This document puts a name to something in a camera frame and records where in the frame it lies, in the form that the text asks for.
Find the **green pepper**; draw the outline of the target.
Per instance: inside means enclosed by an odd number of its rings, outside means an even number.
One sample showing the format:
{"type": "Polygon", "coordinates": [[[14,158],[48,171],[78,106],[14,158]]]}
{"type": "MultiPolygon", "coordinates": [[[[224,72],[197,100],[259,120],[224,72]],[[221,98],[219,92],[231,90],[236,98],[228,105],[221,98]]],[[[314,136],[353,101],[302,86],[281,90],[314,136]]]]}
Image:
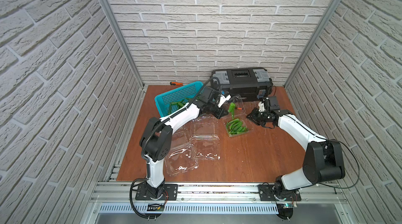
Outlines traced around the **green pepper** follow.
{"type": "Polygon", "coordinates": [[[229,105],[228,112],[229,112],[229,114],[231,115],[231,118],[232,118],[232,119],[234,119],[234,115],[235,115],[235,110],[236,110],[236,108],[237,108],[237,106],[236,106],[233,102],[231,102],[230,105],[229,105]]]}

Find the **clear pepper container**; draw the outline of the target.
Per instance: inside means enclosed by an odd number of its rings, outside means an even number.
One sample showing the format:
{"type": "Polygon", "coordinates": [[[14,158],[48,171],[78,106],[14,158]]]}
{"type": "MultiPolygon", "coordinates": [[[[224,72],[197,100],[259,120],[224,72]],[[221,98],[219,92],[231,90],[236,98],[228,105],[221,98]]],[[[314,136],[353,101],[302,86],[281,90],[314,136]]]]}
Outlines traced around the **clear pepper container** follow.
{"type": "Polygon", "coordinates": [[[226,133],[229,137],[238,137],[246,134],[251,134],[254,130],[251,121],[246,118],[246,106],[240,95],[235,95],[226,102],[223,106],[226,110],[229,109],[230,103],[233,102],[237,108],[235,110],[234,119],[228,112],[228,115],[222,117],[226,133]]]}
{"type": "Polygon", "coordinates": [[[194,119],[190,127],[190,134],[195,159],[209,161],[220,159],[220,139],[216,118],[202,116],[194,119]]]}

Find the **teal plastic basket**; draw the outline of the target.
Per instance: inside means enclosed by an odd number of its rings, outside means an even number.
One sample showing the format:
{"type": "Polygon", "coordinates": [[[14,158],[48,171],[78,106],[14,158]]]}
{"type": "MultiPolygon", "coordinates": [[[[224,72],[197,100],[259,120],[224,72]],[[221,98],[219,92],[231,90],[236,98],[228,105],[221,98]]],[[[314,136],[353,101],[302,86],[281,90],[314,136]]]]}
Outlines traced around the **teal plastic basket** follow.
{"type": "Polygon", "coordinates": [[[160,117],[168,116],[177,111],[179,109],[178,103],[185,105],[197,94],[202,86],[203,83],[201,81],[196,81],[157,95],[155,103],[160,117]]]}

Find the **clear clamshell container with peppers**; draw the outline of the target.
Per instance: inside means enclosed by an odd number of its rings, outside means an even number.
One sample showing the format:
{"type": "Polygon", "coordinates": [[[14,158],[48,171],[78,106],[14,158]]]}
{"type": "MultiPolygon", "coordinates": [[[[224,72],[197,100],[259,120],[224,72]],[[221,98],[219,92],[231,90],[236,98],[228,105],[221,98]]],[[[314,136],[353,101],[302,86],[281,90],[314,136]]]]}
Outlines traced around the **clear clamshell container with peppers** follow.
{"type": "Polygon", "coordinates": [[[198,168],[195,148],[188,131],[178,131],[172,136],[170,152],[164,158],[166,173],[169,176],[189,172],[198,168]]]}

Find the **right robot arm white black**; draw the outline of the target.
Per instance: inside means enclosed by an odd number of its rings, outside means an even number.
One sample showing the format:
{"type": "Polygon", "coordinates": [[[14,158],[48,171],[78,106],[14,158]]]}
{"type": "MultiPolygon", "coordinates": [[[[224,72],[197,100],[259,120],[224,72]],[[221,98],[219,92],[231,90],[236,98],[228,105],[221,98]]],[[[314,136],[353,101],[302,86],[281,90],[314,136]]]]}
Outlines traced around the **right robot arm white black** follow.
{"type": "Polygon", "coordinates": [[[341,143],[317,134],[289,110],[282,110],[272,103],[275,101],[275,97],[263,98],[247,119],[264,128],[266,123],[272,123],[273,127],[287,132],[305,151],[300,169],[276,178],[271,189],[275,197],[283,200],[287,194],[300,188],[343,179],[345,168],[341,143]]]}

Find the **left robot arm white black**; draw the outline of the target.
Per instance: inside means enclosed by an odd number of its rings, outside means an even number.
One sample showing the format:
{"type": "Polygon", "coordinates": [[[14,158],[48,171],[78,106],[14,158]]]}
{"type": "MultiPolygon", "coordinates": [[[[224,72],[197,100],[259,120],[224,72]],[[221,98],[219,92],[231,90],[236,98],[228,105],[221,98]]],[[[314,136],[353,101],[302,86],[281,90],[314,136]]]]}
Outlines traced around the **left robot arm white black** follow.
{"type": "Polygon", "coordinates": [[[165,183],[163,160],[170,152],[173,134],[188,122],[207,113],[217,119],[228,114],[223,105],[231,99],[226,91],[203,86],[183,107],[161,117],[149,119],[140,140],[141,157],[147,165],[145,185],[154,191],[165,183]]]}

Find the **black toolbox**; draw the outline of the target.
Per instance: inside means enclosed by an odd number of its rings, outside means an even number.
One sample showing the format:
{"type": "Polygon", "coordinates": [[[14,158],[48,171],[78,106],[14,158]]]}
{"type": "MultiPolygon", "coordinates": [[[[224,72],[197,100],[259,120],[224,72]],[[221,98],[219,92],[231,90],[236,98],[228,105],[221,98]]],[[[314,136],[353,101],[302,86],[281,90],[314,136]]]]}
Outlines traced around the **black toolbox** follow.
{"type": "Polygon", "coordinates": [[[258,101],[270,95],[273,88],[268,71],[261,67],[217,69],[211,75],[219,79],[223,91],[239,95],[244,102],[258,101]]]}

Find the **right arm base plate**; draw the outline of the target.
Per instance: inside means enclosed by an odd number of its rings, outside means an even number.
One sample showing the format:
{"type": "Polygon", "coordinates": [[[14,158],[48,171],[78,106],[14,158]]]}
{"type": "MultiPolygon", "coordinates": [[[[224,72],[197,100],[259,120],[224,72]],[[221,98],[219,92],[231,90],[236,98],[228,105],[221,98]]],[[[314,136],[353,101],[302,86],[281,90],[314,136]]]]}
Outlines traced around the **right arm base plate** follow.
{"type": "Polygon", "coordinates": [[[286,190],[281,186],[275,186],[274,184],[262,183],[258,185],[258,193],[260,201],[301,201],[301,196],[298,190],[286,190]]]}

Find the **aluminium frame post left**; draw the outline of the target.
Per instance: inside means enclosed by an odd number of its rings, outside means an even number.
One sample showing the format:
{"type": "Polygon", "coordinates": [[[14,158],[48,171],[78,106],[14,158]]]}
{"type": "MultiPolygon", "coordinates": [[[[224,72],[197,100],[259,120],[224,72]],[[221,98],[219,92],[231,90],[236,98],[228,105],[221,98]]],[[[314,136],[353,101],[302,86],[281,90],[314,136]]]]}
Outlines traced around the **aluminium frame post left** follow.
{"type": "Polygon", "coordinates": [[[139,87],[143,89],[145,84],[144,84],[144,82],[141,78],[141,75],[135,65],[131,52],[128,48],[128,44],[123,36],[123,33],[122,33],[121,28],[118,24],[118,21],[115,17],[115,14],[112,10],[112,6],[111,6],[109,0],[99,0],[99,4],[101,5],[101,7],[105,13],[105,16],[110,23],[110,26],[116,36],[117,42],[123,52],[123,56],[127,60],[129,67],[131,68],[131,70],[134,74],[134,77],[136,78],[136,82],[139,84],[139,87]]]}

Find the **aluminium frame post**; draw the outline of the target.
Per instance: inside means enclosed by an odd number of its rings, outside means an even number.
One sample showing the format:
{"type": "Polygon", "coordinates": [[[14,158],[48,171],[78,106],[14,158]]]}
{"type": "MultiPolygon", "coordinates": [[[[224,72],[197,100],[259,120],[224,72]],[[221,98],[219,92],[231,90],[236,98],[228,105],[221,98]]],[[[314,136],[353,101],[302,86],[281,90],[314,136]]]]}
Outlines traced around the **aluminium frame post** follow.
{"type": "Polygon", "coordinates": [[[327,9],[323,13],[323,16],[321,17],[318,25],[316,26],[315,30],[313,31],[307,45],[303,49],[300,57],[298,58],[294,68],[292,69],[289,77],[287,78],[285,84],[283,85],[284,88],[287,88],[293,79],[295,78],[298,70],[300,69],[302,63],[304,62],[305,58],[307,57],[308,53],[312,50],[313,46],[315,45],[315,42],[317,39],[320,37],[322,34],[323,30],[325,29],[327,23],[329,20],[332,18],[333,14],[335,13],[336,8],[340,4],[342,0],[331,0],[329,3],[327,9]]]}
{"type": "Polygon", "coordinates": [[[116,36],[117,42],[123,52],[123,56],[127,60],[129,67],[131,68],[131,70],[134,74],[134,77],[136,78],[136,82],[139,84],[139,87],[143,89],[145,84],[144,84],[144,82],[141,78],[141,75],[135,65],[131,52],[128,48],[128,44],[123,36],[123,33],[122,33],[121,28],[118,24],[118,21],[115,17],[115,14],[112,10],[112,6],[111,6],[109,0],[99,0],[99,4],[101,5],[101,7],[105,13],[105,16],[110,23],[110,26],[116,36]]]}

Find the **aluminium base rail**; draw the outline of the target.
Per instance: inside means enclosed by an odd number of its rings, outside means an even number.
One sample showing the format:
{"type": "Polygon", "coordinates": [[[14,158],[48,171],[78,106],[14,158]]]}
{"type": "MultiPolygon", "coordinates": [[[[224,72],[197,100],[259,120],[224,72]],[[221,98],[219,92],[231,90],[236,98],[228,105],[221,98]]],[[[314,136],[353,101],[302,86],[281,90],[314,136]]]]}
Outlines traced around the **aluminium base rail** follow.
{"type": "Polygon", "coordinates": [[[153,200],[142,185],[131,188],[129,182],[99,182],[90,198],[98,213],[142,214],[279,214],[302,205],[334,205],[341,209],[348,203],[339,190],[314,185],[274,196],[268,184],[258,183],[190,183],[165,185],[162,196],[153,200]]]}

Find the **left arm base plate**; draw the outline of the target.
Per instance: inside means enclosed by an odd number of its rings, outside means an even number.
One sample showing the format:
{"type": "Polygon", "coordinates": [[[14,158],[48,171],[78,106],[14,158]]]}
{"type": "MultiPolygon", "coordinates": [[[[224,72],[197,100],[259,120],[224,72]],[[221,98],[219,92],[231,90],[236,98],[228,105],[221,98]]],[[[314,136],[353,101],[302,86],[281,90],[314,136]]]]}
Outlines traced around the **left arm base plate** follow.
{"type": "Polygon", "coordinates": [[[151,187],[148,183],[139,184],[135,200],[136,201],[165,201],[167,193],[168,201],[175,201],[177,199],[178,194],[178,184],[161,184],[159,187],[154,188],[151,187]]]}

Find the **aluminium frame post right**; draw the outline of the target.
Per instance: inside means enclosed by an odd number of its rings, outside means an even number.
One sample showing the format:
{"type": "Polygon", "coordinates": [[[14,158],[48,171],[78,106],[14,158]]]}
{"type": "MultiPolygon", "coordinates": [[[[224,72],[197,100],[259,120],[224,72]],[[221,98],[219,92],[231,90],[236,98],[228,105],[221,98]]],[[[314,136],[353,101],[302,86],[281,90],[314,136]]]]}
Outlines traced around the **aluminium frame post right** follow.
{"type": "Polygon", "coordinates": [[[298,70],[300,69],[302,63],[304,62],[305,58],[307,57],[308,53],[312,50],[313,46],[315,45],[315,42],[317,39],[320,37],[322,34],[323,30],[325,29],[327,23],[329,20],[332,18],[333,14],[335,13],[336,8],[340,4],[342,0],[331,0],[329,3],[327,9],[323,13],[323,16],[321,17],[318,25],[316,26],[315,30],[313,31],[307,45],[303,49],[300,57],[298,58],[294,68],[292,69],[289,77],[287,78],[285,84],[283,85],[284,88],[287,88],[293,79],[295,78],[298,70]]]}

